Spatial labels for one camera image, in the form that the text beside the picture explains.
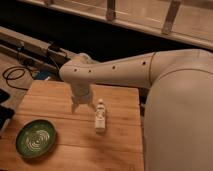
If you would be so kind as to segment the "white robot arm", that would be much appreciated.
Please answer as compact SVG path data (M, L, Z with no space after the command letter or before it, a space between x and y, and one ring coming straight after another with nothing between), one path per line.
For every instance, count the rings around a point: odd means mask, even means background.
M79 53L62 65L73 108L90 103L90 85L149 90L145 103L145 171L213 171L213 53L151 52L95 63Z

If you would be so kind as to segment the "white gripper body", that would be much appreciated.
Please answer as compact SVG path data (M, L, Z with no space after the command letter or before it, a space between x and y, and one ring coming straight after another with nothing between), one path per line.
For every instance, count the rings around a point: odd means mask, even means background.
M72 84L71 90L75 104L89 104L92 101L92 90L89 84Z

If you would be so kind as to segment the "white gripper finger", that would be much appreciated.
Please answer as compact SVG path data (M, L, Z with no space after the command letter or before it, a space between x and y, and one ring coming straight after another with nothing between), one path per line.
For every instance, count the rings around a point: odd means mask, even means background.
M78 108L79 104L76 102L73 102L71 105L71 112L75 113L75 110Z
M89 101L89 102L87 103L87 106L89 107L89 109L90 109L91 111L94 111L94 105L93 105L93 102L92 102L92 101Z

